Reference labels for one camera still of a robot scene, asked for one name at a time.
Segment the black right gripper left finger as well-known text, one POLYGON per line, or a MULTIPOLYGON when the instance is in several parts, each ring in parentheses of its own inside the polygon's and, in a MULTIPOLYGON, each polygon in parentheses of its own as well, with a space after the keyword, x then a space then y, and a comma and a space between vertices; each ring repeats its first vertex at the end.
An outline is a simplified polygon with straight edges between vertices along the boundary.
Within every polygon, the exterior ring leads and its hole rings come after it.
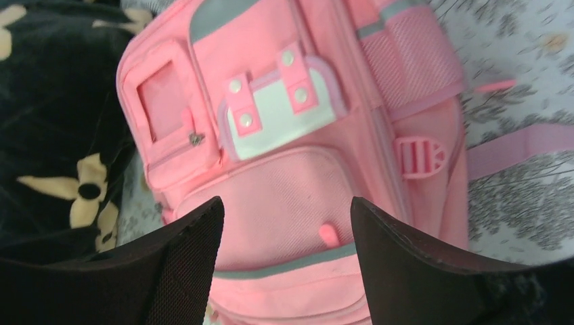
POLYGON ((109 251, 80 255, 94 227, 1 248, 2 324, 201 324, 221 242, 216 196, 109 251))

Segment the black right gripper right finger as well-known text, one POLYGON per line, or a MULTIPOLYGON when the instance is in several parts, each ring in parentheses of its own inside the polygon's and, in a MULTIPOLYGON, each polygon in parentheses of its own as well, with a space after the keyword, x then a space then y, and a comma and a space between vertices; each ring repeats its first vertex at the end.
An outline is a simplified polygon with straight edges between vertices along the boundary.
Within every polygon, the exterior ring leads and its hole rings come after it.
POLYGON ((365 198, 351 203, 374 324, 572 324, 573 260, 521 265, 452 246, 365 198))

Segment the pink student backpack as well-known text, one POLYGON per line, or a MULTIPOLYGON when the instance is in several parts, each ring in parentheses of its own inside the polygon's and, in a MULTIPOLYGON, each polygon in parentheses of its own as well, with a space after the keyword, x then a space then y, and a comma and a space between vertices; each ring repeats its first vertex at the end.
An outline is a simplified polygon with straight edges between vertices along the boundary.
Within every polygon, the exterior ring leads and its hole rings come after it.
POLYGON ((223 202, 220 324, 374 324, 355 197, 465 251, 471 204, 573 228, 573 127, 467 149, 462 67, 425 1, 176 1, 116 84, 165 224, 223 202))

